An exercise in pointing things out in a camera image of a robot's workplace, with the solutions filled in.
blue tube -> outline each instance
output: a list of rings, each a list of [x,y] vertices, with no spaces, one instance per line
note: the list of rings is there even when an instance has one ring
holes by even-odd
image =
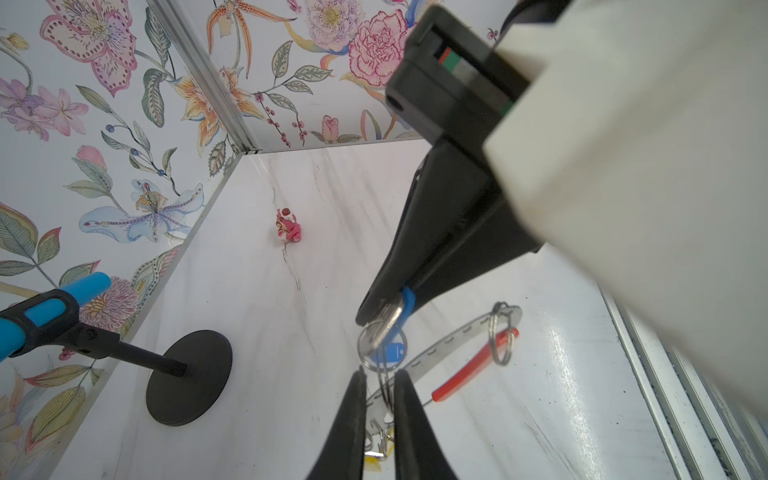
[[[112,284],[109,276],[104,273],[92,273],[77,282],[63,286],[64,290],[77,300],[78,305],[84,305],[102,293],[106,292]],[[61,300],[49,299],[35,305],[25,312],[35,325],[43,326],[57,316],[64,313],[64,304]],[[0,362],[5,360],[16,350],[22,348],[27,341],[24,331],[15,323],[3,319],[0,311]]]
[[[395,324],[392,325],[392,328],[384,337],[384,340],[382,341],[384,347],[387,347],[392,343],[395,336],[400,333],[400,330],[402,330],[402,327],[406,324],[406,320],[411,316],[411,313],[413,313],[413,307],[416,305],[416,294],[413,293],[411,289],[404,286],[402,290],[400,290],[400,293],[402,293],[402,299],[405,300],[406,304],[403,306],[400,316],[395,320]]]

red plastic handle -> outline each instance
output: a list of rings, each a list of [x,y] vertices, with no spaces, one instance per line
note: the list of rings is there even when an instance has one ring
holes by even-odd
[[[512,335],[515,338],[520,336],[520,332],[517,328],[512,327]],[[496,335],[496,347],[501,349],[507,345],[507,330],[503,330]],[[491,346],[485,344],[484,347],[478,352],[477,355],[472,357],[464,368],[458,371],[452,376],[448,382],[443,383],[440,388],[432,392],[432,400],[435,402],[442,402],[449,396],[453,395],[467,384],[470,380],[474,379],[478,373],[491,363]]]

orange orchid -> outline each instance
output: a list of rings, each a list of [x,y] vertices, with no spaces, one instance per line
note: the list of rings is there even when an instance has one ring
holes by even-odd
[[[229,88],[232,97],[237,102],[237,107],[243,112],[243,115],[265,120],[264,114],[256,108],[256,105],[250,102],[253,95],[242,88],[237,88],[237,75],[240,73],[240,70],[236,68],[222,68],[220,73],[224,84]],[[187,100],[187,110],[184,112],[181,120],[200,122],[197,133],[197,153],[202,155],[203,148],[214,139],[214,135],[222,128],[219,116],[194,78],[182,77],[171,84],[178,94]]]
[[[248,78],[250,73],[250,33],[248,32],[248,25],[245,23],[243,12],[246,12],[256,17],[266,18],[272,22],[292,22],[295,18],[283,18],[277,15],[272,15],[266,10],[254,7],[251,4],[243,2],[243,0],[226,0],[223,4],[219,5],[213,13],[208,17],[208,53],[211,53],[214,49],[214,24],[218,22],[219,32],[221,36],[229,35],[232,32],[232,24],[235,19],[243,30],[243,37],[245,38],[245,51],[248,55],[248,69],[245,70],[245,78]]]

metal ring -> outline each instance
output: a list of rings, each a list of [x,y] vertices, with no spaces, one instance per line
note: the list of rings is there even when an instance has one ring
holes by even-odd
[[[496,347],[496,327],[498,325],[499,310],[509,307],[506,302],[496,302],[491,310],[491,321],[488,322],[488,346],[491,347],[491,357],[496,365],[505,366],[512,358],[512,349],[515,347],[515,334],[512,329],[512,315],[507,317],[507,346],[504,350],[504,356],[498,357],[498,348]]]
[[[368,356],[365,356],[365,355],[362,354],[362,350],[360,349],[360,341],[366,335],[366,331],[368,329],[371,329],[374,326],[377,326],[377,324],[382,323],[383,321],[384,320],[376,320],[375,322],[369,323],[368,325],[365,326],[365,328],[362,329],[362,332],[360,333],[360,336],[357,337],[357,357],[360,359],[360,362],[367,369],[372,370],[373,372],[378,372],[379,371],[379,367],[374,365],[371,362],[371,360],[370,360],[370,358]],[[400,360],[397,363],[395,363],[394,365],[392,365],[392,366],[385,366],[385,370],[387,372],[391,372],[394,369],[397,369],[402,364],[402,361],[405,360],[406,356],[408,355],[408,339],[406,339],[406,335],[405,335],[405,333],[402,330],[400,330],[398,332],[398,335],[400,335],[400,338],[402,339],[402,349],[403,349],[402,357],[400,357]]]

blue flower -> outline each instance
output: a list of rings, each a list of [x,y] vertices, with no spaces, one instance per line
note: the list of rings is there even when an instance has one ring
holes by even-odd
[[[136,209],[143,214],[134,216],[115,207],[100,207],[83,215],[80,230],[102,233],[120,243],[134,242],[139,237],[157,242],[166,232],[190,232],[184,218],[203,206],[203,184],[197,184],[194,190],[181,192],[172,204],[167,204],[168,199],[149,180],[134,180],[133,185],[138,192],[134,192],[131,198],[136,202]]]

